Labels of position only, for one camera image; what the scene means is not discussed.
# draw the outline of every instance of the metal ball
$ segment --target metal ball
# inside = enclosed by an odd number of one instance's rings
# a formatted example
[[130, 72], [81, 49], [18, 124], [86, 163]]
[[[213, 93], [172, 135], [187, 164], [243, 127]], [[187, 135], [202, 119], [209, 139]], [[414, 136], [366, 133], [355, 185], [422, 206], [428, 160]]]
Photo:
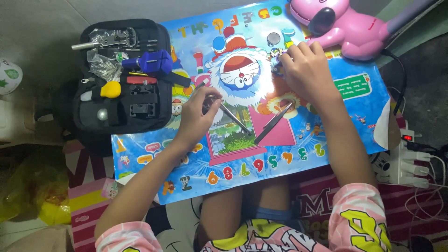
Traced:
[[108, 119], [108, 110], [107, 109], [100, 109], [98, 110], [98, 113], [96, 114], [99, 120], [105, 121]]

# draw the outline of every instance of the power plug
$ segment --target power plug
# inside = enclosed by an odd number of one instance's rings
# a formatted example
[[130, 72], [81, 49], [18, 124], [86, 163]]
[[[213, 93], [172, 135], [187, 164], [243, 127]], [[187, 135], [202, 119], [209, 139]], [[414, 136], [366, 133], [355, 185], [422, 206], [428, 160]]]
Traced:
[[429, 168], [414, 165], [414, 160], [429, 162], [431, 155], [424, 152], [408, 150], [407, 145], [412, 144], [414, 140], [414, 132], [412, 130], [401, 130], [401, 134], [407, 141], [401, 140], [400, 145], [391, 150], [389, 182], [391, 184], [428, 188], [427, 179], [416, 178], [414, 175], [427, 176]]

